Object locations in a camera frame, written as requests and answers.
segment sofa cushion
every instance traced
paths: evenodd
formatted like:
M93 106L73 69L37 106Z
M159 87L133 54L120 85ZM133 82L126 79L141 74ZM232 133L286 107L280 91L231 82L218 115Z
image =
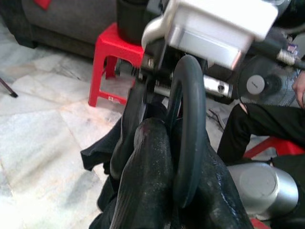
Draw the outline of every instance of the sofa cushion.
M31 24L92 44L116 21L115 0L52 0L47 10L22 0L22 6Z

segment black rubber hose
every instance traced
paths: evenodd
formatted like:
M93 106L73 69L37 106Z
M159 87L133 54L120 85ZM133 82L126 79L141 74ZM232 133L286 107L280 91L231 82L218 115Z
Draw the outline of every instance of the black rubber hose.
M169 133L176 122L182 94L183 133L173 199L184 208L190 204L198 187L205 139L203 72L198 61L190 55L180 59L173 73L167 114Z

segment red object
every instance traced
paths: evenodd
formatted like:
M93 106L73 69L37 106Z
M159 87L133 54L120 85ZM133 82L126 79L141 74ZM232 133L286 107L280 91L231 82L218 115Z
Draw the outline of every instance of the red object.
M244 157L252 158L259 153L263 152L268 148L275 148L278 156L284 155L299 155L304 154L305 149L301 148L300 146L294 144L291 141L279 139L276 137L269 137L257 146L253 147L252 149L248 150Z
M251 219L251 223L255 229L271 229L269 226L265 225L258 219Z
M52 0L34 0L44 10L47 10Z
M116 23L109 26L98 37L95 44L89 105L95 107L98 97L126 105L127 100L125 98L100 90L102 75L106 72L106 79L115 77L114 69L117 58L129 61L134 67L139 68L142 63L143 53L141 46L127 43L119 37ZM103 66L106 58L108 59L104 70Z

